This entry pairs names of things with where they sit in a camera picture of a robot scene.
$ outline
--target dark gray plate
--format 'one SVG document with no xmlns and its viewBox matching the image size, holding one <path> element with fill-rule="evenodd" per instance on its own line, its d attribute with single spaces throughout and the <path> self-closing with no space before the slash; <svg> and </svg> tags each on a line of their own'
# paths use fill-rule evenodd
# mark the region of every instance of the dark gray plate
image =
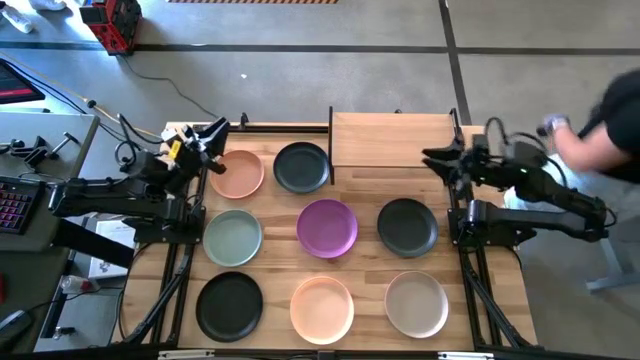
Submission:
<svg viewBox="0 0 640 360">
<path fill-rule="evenodd" d="M 273 174 L 285 189 L 306 194 L 319 189 L 329 177 L 329 158 L 318 145 L 297 142 L 280 150 Z"/>
<path fill-rule="evenodd" d="M 438 223 L 423 203 L 413 199 L 397 199 L 380 211 L 378 234 L 395 254 L 418 257 L 429 251 L 438 240 Z"/>
</svg>

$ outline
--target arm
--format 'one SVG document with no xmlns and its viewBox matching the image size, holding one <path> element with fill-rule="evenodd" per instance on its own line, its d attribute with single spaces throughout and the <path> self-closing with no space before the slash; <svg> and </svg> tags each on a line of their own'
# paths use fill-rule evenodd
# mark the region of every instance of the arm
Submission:
<svg viewBox="0 0 640 360">
<path fill-rule="evenodd" d="M 604 122 L 584 139 L 568 124 L 559 126 L 553 132 L 553 142 L 565 164 L 576 172 L 608 170 L 631 160 L 631 155 L 613 143 Z"/>
</svg>

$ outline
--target wooden board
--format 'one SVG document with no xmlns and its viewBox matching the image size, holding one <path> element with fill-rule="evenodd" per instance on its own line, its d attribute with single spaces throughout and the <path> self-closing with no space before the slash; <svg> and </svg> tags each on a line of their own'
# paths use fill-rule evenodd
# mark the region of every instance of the wooden board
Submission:
<svg viewBox="0 0 640 360">
<path fill-rule="evenodd" d="M 465 126 L 471 133 L 479 126 Z M 453 139 L 449 114 L 333 114 L 333 165 L 424 168 L 422 150 L 445 147 Z"/>
<path fill-rule="evenodd" d="M 281 188 L 271 171 L 276 154 L 294 141 L 309 141 L 327 148 L 327 135 L 231 134 L 227 151 L 249 150 L 258 154 L 267 169 L 264 183 L 252 196 L 228 200 L 207 188 L 207 220 L 228 209 L 241 208 L 261 222 L 264 243 L 257 256 L 244 266 L 225 269 L 213 264 L 198 246 L 191 270 L 179 346 L 184 348 L 315 349 L 294 331 L 289 318 L 289 301 L 295 289 L 317 275 L 332 276 L 351 291 L 355 320 L 339 342 L 326 346 L 349 350 L 470 350 L 471 332 L 465 303 L 462 274 L 456 250 L 448 239 L 445 212 L 448 197 L 442 182 L 429 169 L 336 169 L 336 185 L 325 185 L 309 195 L 295 195 Z M 427 255 L 402 259 L 387 250 L 378 239 L 375 224 L 382 206 L 395 198 L 423 201 L 440 224 L 438 243 Z M 334 198 L 350 206 L 358 219 L 359 235 L 354 247 L 335 260 L 322 260 L 306 253 L 296 239 L 297 215 L 310 202 Z M 139 257 L 125 292 L 123 317 L 129 333 L 157 297 L 166 246 L 154 245 Z M 495 298 L 506 315 L 529 341 L 535 342 L 533 324 L 518 263 L 504 249 L 488 250 Z M 224 271 L 241 271 L 260 285 L 265 301 L 257 329 L 240 341 L 221 344 L 207 338 L 195 319 L 195 304 L 204 285 Z M 421 270 L 434 276 L 445 288 L 450 314 L 444 328 L 434 337 L 412 339 L 398 332 L 384 312 L 387 284 L 403 271 Z M 172 316 L 168 308 L 165 324 Z"/>
</svg>

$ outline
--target shoe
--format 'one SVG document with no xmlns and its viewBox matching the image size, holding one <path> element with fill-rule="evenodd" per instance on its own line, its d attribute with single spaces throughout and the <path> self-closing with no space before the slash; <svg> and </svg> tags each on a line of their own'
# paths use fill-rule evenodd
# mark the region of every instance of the shoe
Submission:
<svg viewBox="0 0 640 360">
<path fill-rule="evenodd" d="M 62 0 L 29 0 L 29 4 L 33 10 L 58 11 L 67 7 L 67 4 Z"/>
<path fill-rule="evenodd" d="M 22 31 L 25 34 L 30 33 L 33 30 L 33 24 L 31 20 L 27 19 L 24 15 L 20 13 L 20 11 L 15 8 L 5 5 L 2 10 L 2 16 L 4 16 L 11 25 L 15 26 L 16 29 Z"/>
</svg>

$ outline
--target person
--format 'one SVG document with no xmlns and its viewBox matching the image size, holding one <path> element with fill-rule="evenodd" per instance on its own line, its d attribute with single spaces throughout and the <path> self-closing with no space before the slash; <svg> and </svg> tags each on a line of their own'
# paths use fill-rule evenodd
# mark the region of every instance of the person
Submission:
<svg viewBox="0 0 640 360">
<path fill-rule="evenodd" d="M 551 158 L 566 175 L 567 187 L 602 199 L 617 221 L 640 215 L 640 69 L 609 84 L 578 134 L 566 115 L 548 115 L 543 124 L 557 150 Z M 544 170 L 562 183 L 555 166 L 547 164 Z M 523 201 L 513 188 L 504 202 L 510 209 L 561 211 L 548 203 Z M 608 222 L 615 221 L 608 216 Z"/>
<path fill-rule="evenodd" d="M 67 4 L 63 0 L 29 0 L 29 4 L 36 11 L 60 11 L 67 7 Z M 0 12 L 2 13 L 2 16 L 4 16 L 5 19 L 7 19 L 16 29 L 25 34 L 33 31 L 33 23 L 31 20 L 20 13 L 18 9 L 4 1 L 0 1 Z"/>
</svg>

